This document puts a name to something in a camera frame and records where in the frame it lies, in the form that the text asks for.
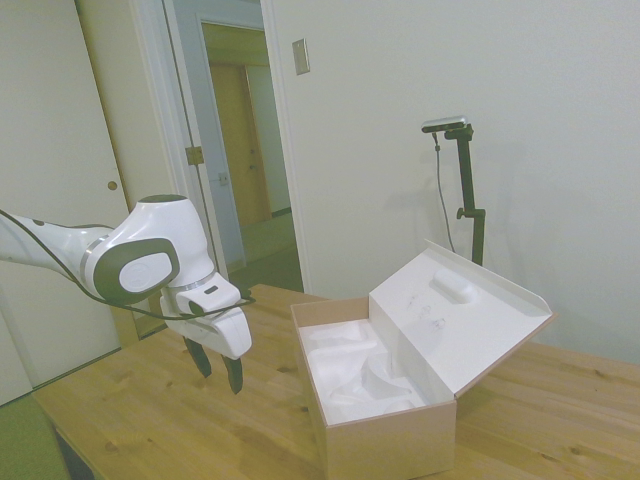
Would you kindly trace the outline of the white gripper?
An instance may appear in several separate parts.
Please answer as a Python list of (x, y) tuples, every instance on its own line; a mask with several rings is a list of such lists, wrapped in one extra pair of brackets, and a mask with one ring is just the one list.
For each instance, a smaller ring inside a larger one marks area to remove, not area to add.
[(200, 374), (207, 378), (212, 369), (203, 346), (222, 354), (231, 391), (238, 394), (244, 383), (240, 357), (252, 345), (248, 322), (240, 308), (241, 297), (233, 294), (219, 297), (202, 292), (187, 292), (171, 297), (164, 292), (160, 299), (161, 311), (171, 317), (169, 328), (184, 336), (183, 340), (191, 359)]

